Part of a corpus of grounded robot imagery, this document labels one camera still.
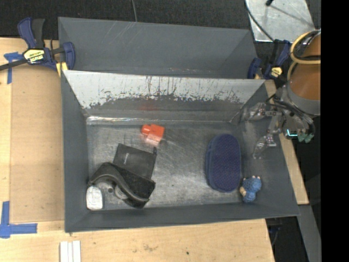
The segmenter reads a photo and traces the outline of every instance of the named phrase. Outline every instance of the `dirt stain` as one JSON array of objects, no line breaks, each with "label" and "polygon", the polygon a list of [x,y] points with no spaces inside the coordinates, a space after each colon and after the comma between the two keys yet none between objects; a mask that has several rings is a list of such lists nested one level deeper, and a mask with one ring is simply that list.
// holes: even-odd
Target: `dirt stain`
[{"label": "dirt stain", "polygon": [[145,251],[149,251],[149,252],[152,252],[154,250],[156,250],[159,246],[156,246],[156,247],[149,247],[149,245],[143,245],[144,246],[144,250]]}]

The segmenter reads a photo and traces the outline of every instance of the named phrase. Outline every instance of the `blue sponge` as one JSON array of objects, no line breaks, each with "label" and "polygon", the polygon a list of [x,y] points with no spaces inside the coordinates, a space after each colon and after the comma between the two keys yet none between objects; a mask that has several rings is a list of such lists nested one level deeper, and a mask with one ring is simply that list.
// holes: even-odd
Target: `blue sponge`
[{"label": "blue sponge", "polygon": [[238,140],[230,134],[214,137],[206,152],[208,184],[220,192],[236,189],[241,178],[241,152]]}]

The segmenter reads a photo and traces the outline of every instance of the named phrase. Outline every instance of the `bin floor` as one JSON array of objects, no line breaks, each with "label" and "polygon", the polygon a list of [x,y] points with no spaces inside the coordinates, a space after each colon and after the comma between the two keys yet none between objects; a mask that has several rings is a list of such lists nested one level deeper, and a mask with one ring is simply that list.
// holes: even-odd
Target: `bin floor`
[{"label": "bin floor", "polygon": [[[152,176],[156,186],[145,208],[241,202],[238,189],[222,193],[207,184],[204,174],[205,155],[212,138],[222,133],[232,134],[240,143],[242,173],[248,173],[244,169],[248,161],[258,162],[251,157],[258,138],[254,124],[248,124],[251,129],[246,132],[246,129],[242,130],[241,124],[230,122],[157,123],[165,127],[165,135],[156,145],[158,155]],[[113,161],[119,143],[153,152],[155,144],[144,139],[141,127],[142,124],[87,125],[90,177],[103,162]],[[262,167],[263,162],[259,161],[259,171],[264,170]],[[107,189],[107,186],[102,187],[104,209],[132,209]]]}]

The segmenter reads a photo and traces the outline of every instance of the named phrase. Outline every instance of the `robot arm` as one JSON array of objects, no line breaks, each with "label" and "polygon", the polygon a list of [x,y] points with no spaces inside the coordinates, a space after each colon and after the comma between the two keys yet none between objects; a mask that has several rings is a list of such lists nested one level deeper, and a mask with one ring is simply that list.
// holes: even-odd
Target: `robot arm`
[{"label": "robot arm", "polygon": [[292,63],[286,83],[263,103],[243,112],[244,120],[271,117],[265,136],[256,144],[253,157],[275,147],[274,134],[309,142],[315,133],[313,119],[320,115],[321,31],[301,35],[290,48]]}]

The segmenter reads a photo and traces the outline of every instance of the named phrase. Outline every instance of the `wooden table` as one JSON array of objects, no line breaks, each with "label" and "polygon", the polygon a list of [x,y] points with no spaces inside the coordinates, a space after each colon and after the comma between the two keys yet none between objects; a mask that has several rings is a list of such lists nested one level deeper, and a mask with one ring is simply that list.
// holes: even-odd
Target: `wooden table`
[{"label": "wooden table", "polygon": [[[0,38],[0,64],[5,53],[26,48],[22,39]],[[58,74],[44,67],[13,69],[10,85],[7,70],[0,72],[0,201],[10,200],[11,223],[38,222],[37,234],[0,239],[0,261],[59,261],[59,243],[74,240],[83,262],[274,261],[264,219],[65,233],[58,84]],[[274,82],[266,85],[272,94]],[[308,204],[292,142],[280,139],[297,203]]]}]

